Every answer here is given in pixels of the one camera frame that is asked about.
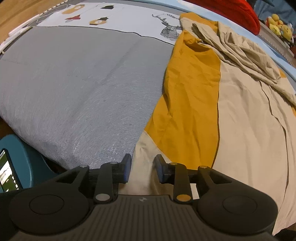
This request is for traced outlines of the red knitted blanket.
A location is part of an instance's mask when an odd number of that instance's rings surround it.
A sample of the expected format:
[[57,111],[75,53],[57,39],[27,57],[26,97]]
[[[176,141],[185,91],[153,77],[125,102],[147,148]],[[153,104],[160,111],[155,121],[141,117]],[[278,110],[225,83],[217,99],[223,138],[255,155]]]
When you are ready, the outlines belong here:
[[243,0],[195,0],[187,1],[211,10],[247,29],[254,35],[260,32],[258,16],[247,1]]

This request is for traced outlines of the beige and mustard jacket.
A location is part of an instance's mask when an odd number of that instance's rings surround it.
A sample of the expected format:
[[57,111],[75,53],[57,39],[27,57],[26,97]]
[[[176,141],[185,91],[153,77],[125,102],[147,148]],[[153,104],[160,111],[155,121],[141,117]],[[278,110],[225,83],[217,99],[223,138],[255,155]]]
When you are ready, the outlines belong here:
[[128,195],[171,194],[152,164],[211,167],[269,195],[273,234],[295,223],[295,90],[255,42],[221,22],[180,15],[164,92],[133,153]]

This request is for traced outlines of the yellow plush toys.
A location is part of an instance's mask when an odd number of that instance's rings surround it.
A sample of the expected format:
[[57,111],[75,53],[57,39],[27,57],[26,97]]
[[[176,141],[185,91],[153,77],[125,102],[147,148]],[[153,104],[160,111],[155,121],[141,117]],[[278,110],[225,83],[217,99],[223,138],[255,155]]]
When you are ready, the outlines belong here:
[[277,14],[272,14],[266,18],[267,27],[280,39],[293,43],[293,25],[285,24]]

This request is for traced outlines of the wooden headboard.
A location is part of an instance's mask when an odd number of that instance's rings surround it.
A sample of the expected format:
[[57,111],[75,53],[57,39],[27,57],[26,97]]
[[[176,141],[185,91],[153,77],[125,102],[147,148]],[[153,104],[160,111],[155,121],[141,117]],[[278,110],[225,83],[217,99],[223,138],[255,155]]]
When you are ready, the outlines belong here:
[[32,17],[61,3],[59,0],[4,0],[0,5],[1,43],[9,32]]

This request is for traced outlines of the black smartphone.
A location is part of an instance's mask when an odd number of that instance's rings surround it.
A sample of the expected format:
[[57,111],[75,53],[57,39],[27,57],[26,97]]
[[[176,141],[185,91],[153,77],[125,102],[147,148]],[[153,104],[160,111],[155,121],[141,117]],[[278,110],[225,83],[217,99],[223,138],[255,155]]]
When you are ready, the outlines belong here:
[[22,189],[21,182],[6,149],[1,150],[0,168],[1,193]]

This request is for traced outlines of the light blue sheet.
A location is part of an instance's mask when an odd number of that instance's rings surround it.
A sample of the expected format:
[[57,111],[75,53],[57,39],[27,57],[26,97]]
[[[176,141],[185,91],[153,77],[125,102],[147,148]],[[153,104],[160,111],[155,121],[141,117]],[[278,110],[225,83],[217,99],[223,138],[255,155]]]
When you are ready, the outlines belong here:
[[197,15],[207,18],[212,21],[219,21],[229,27],[231,27],[237,34],[247,37],[253,42],[257,43],[269,56],[277,63],[281,68],[283,68],[294,80],[295,80],[295,68],[291,66],[287,61],[283,60],[276,54],[275,51],[269,47],[262,39],[248,31],[247,29],[241,27],[240,25],[234,23],[233,21],[221,16],[211,10],[203,8],[201,6],[189,3],[187,1],[177,1],[177,0],[168,0],[168,1],[158,1],[158,3],[163,4],[164,6],[169,6],[171,8],[179,9],[185,12],[193,12]]

